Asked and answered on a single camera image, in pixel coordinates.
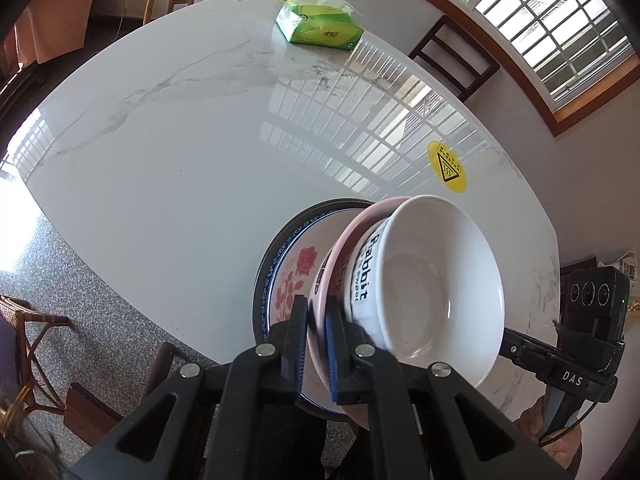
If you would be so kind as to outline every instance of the floor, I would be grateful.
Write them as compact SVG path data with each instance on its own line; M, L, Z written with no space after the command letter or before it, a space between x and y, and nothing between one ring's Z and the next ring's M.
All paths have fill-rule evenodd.
M101 27L88 39L90 48L85 52L58 58L43 72L44 79L28 85L4 110L0 152L46 95L116 36L116 30ZM53 228L8 163L0 168L0 210L0 293L27 300L37 311L68 316L74 323L72 330L50 330L38 347L39 361L62 396L75 381L127 415L137 405L164 341L172 342L182 354L175 368L185 361L214 365L140 314L92 272ZM41 433L52 434L66 465L87 452L88 446L62 424L60 416L35 412L30 420ZM352 442L346 423L330 422L322 459L325 466L337 466Z

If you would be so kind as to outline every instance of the gray speckled floor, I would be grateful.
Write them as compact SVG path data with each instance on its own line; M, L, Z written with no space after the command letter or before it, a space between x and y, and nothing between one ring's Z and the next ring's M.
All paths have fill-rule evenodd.
M27 300L37 311L72 319L73 330L53 328L38 347L39 361L62 397L69 383L76 381L127 415L138 403L163 341L176 345L189 361L213 364L111 290L66 244L20 178L12 178L14 168L5 165L3 169L0 293ZM174 367L181 362L176 359ZM88 446L62 424L60 416L35 412L30 420L40 431L52 433L66 464L87 452ZM346 423L329 423L323 463L337 466L352 442Z

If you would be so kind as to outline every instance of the camera lens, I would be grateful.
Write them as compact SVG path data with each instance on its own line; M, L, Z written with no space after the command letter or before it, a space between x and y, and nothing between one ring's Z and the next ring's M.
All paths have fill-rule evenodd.
M598 304L604 306L609 301L609 285L603 283L598 289Z
M577 283L574 283L571 286L571 292L569 292L569 299L571 301L578 301L578 297L580 296L580 287Z
M589 306L593 303L593 297L596 295L596 288L593 283L585 283L584 288L582 289L582 304L584 306Z

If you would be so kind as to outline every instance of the tabletop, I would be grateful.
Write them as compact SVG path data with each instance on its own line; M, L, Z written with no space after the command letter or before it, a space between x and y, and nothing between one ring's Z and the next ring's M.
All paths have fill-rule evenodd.
M506 325L554 344L556 234L498 142L373 34L353 52L287 43L282 3L181 9L60 84L14 155L53 226L133 307L223 363L254 344L256 272L290 218L331 198L436 194L487 238ZM431 141L449 157L440 174ZM517 411L542 392L528 376L499 358L481 391Z

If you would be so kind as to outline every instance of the black pants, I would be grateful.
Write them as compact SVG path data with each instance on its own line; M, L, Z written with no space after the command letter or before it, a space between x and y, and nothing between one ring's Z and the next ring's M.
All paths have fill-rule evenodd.
M260 480L324 480L326 421L296 406L267 405L258 451ZM372 480L369 431L360 428L335 478Z

